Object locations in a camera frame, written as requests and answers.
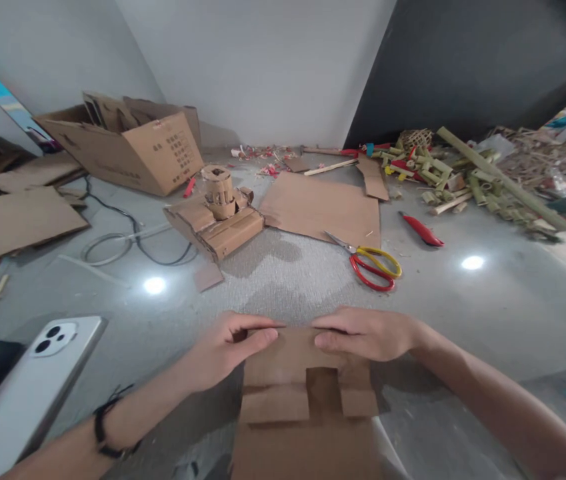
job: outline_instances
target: black bracelet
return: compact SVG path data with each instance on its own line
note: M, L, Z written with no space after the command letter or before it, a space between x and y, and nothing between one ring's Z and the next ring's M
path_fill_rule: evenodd
M94 410L94 434L96 435L96 442L97 442L97 446L98 446L98 452L106 457L109 458L113 458L113 459L126 459L128 457L130 457L131 455L133 455L134 453L136 453L136 450L138 450L138 447L141 446L141 442L142 440L139 440L139 442L134 445L132 448L126 448L126 449L121 449L121 450L114 450L113 448L111 448L108 444L107 444L107 436L105 434L105 428L103 426L103 418L105 417L105 414L108 413L114 405L116 405L116 402L118 402L118 400L120 400L122 398L121 394L122 392L124 392L127 389L130 389L133 387L133 384L124 388L123 390L120 391L115 391L112 396L110 397L110 400L108 400L107 403L101 405L100 407L98 407L96 410Z

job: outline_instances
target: red utility knife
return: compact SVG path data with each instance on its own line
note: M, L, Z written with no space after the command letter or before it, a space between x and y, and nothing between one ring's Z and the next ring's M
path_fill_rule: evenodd
M428 244L432 247L442 247L442 246L445 245L445 242L438 239L436 237L436 235L434 235L430 229L428 229L426 226L424 226L422 223L420 223L414 217L410 217L410 216L406 215L405 212L400 211L399 213L403 216L405 221L408 224L410 224L410 226L414 230L416 230L416 233L418 233L418 235L420 235L420 237L423 239L423 241L426 244Z

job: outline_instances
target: white smartphone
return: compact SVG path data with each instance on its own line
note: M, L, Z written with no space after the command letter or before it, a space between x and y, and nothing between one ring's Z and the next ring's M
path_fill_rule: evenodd
M49 322L0 385L0 475L34 452L58 415L107 322Z

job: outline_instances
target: phone camera lens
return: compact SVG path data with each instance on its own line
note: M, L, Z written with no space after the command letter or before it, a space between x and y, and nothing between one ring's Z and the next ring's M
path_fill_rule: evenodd
M38 345L36 345L36 350L34 350L34 351L36 353L40 353L42 351L45 351L47 349L47 347L49 346L49 344L50 344L49 340L43 340Z
M58 332L60 332L61 328L60 327L52 327L49 329L49 331L46 334L47 338L52 338L56 335L58 335Z

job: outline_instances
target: red and yellow scissors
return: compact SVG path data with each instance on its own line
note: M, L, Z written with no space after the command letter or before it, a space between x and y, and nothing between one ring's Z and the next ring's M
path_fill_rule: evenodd
M332 235L330 232L325 231L328 234L329 238L334 240L336 244L340 245L342 248L347 250L351 256L349 257L349 262L351 263L352 268L354 268L354 272L356 276L360 278L360 280L366 284L371 289L376 291L390 291L394 288L394 279L400 277L403 274L403 269L401 268L400 264L396 261L394 257L388 254L385 251L378 250L372 247L352 247L346 241L341 240L340 238ZM371 260L371 262L378 267L377 269L365 263L360 256L364 256ZM392 272L386 266L384 266L380 261L376 260L375 256L384 257L386 258L394 267L396 268L396 272ZM374 275L384 279L387 281L387 285L377 285L376 283L368 280L365 276L361 273L359 267L364 268L368 272L372 272Z

